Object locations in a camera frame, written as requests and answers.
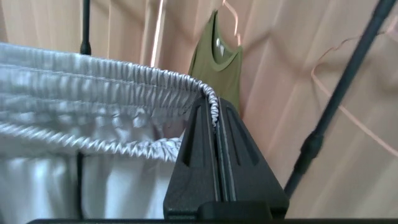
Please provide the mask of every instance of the satin fabric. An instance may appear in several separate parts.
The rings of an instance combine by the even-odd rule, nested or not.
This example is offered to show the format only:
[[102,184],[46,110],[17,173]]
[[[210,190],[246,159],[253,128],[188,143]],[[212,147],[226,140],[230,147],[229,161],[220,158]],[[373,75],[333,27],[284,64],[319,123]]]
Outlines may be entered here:
[[[133,63],[0,44],[0,223],[162,218],[199,80]],[[84,153],[78,202],[76,154]]]

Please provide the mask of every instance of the wire hanger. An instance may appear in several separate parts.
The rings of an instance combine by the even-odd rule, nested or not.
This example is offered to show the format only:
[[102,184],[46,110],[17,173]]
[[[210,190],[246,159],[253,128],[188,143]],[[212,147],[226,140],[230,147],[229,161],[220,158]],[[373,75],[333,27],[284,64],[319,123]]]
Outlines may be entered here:
[[232,15],[235,18],[234,36],[238,39],[238,46],[240,46],[241,45],[241,34],[238,33],[238,22],[239,22],[238,13],[236,13],[235,9],[226,0],[223,0],[223,3],[221,6],[226,6],[227,9],[232,13]]

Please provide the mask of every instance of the beige curtain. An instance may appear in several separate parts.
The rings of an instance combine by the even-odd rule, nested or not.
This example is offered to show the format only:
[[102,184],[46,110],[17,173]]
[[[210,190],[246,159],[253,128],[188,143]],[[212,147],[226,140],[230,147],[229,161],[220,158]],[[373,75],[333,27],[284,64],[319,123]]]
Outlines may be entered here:
[[[81,1],[0,1],[2,41],[78,52]],[[228,2],[238,12],[244,48],[243,120],[285,185],[303,140],[328,100],[312,82],[310,70],[327,49],[362,33],[377,1]],[[156,67],[186,73],[203,26],[220,5],[221,0],[92,0],[93,55],[146,65],[153,61]],[[396,7],[383,29],[397,13]],[[222,7],[219,16],[223,37],[236,46],[232,15]],[[330,91],[355,45],[349,42],[331,53],[317,69]],[[379,36],[344,100],[355,117],[394,148],[397,58],[398,43]],[[339,112],[292,198],[288,217],[398,217],[397,173],[398,158]]]

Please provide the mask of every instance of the clothing tag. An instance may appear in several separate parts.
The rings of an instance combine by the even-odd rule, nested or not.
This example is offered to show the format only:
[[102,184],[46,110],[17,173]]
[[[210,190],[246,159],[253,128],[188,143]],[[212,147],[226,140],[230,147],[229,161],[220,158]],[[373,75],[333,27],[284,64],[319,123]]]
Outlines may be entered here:
[[220,38],[217,38],[216,46],[220,49],[221,56],[224,57],[224,49],[225,49],[225,47],[221,44]]

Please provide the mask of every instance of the clothes hanger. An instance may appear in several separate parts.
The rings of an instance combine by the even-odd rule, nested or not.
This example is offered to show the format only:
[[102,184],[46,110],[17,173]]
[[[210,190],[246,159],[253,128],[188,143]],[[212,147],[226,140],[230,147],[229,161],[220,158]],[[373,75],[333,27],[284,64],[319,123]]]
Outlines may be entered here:
[[234,36],[237,38],[238,40],[238,46],[241,45],[241,34],[238,33],[238,22],[239,22],[239,17],[238,17],[238,13],[236,13],[235,9],[226,1],[223,0],[223,3],[221,4],[220,7],[225,6],[234,16],[235,18],[235,31],[234,31]]

